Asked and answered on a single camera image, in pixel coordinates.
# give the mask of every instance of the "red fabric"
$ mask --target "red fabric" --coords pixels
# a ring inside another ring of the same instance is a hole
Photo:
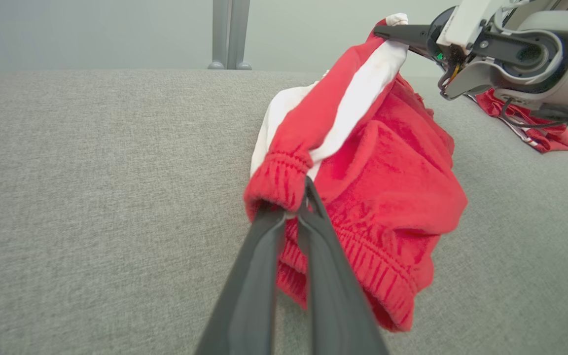
[[[246,188],[250,219],[259,200],[298,209],[313,164],[309,150],[320,146],[350,79],[381,43],[370,35],[347,50],[286,115]],[[383,328],[410,330],[414,297],[433,279],[431,252],[466,207],[451,171],[453,148],[432,110],[398,75],[320,166],[315,185]],[[306,307],[306,257],[297,245],[296,220],[286,225],[277,285]]]
[[[494,97],[494,89],[476,95],[476,99],[480,108],[488,115],[492,117],[499,117],[501,115],[501,110],[503,110],[505,103]],[[550,123],[550,121],[546,119],[530,116],[530,112],[528,108],[510,105],[505,114],[508,116],[516,115],[517,117],[522,117],[528,124]],[[525,133],[528,137],[534,139],[534,142],[538,144],[534,146],[534,149],[541,153],[554,150],[568,150],[568,130],[565,124],[540,129],[531,128],[526,130]]]

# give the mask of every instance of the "red garment on table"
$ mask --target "red garment on table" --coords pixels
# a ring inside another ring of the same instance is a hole
[[[477,103],[488,115],[499,117],[503,110],[503,101],[494,97],[494,89],[490,89],[483,94],[476,95]],[[530,116],[531,110],[528,108],[510,105],[505,112],[509,117],[517,116],[522,118],[528,124],[550,123],[546,119],[540,119]],[[547,153],[553,150],[568,150],[568,130],[565,124],[561,126],[547,128],[523,128],[525,134],[531,139],[528,141],[530,146]]]
[[[451,171],[453,139],[399,74],[392,74],[365,103],[365,92],[377,76],[353,78],[379,70],[384,62],[373,62],[379,52],[394,50],[388,45],[394,44],[370,34],[309,89],[277,127],[244,198],[252,220],[260,200],[296,211],[304,179],[318,164],[313,155],[331,144],[332,135],[349,130],[340,148],[320,161],[314,182],[378,322],[407,331],[415,295],[433,280],[431,252],[440,234],[455,229],[467,200]],[[402,61],[396,61],[396,72]],[[350,102],[352,93],[361,93],[361,100]],[[267,116],[282,105],[276,99]],[[361,106],[362,117],[350,121],[352,128],[342,124],[340,114]],[[289,220],[277,285],[303,307],[306,268],[297,245],[297,221]]]

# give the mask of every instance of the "wire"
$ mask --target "wire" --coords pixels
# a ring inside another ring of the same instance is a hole
[[[451,78],[448,79],[448,83],[446,83],[446,85],[450,84],[451,81],[453,81],[453,79],[455,79],[455,76],[457,76],[458,72],[460,72],[460,65],[455,66],[455,71],[453,72],[453,75],[451,75]]]
[[[512,99],[507,99],[507,101],[505,101],[505,105],[503,105],[503,108],[501,109],[501,118],[505,120],[505,122],[511,124],[512,126],[523,127],[523,128],[547,128],[547,127],[560,126],[561,124],[565,124],[568,121],[568,119],[552,119],[551,121],[554,121],[553,123],[543,123],[543,124],[518,123],[512,120],[510,117],[507,117],[507,115],[505,114],[507,108],[510,107],[510,103],[512,103]]]

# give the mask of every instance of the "gray fabric surface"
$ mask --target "gray fabric surface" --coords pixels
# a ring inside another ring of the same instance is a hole
[[[248,228],[275,93],[320,74],[45,71],[0,77],[0,354],[194,351]],[[410,82],[456,140],[469,199],[395,355],[568,354],[568,152]],[[307,354],[281,296],[277,353]]]

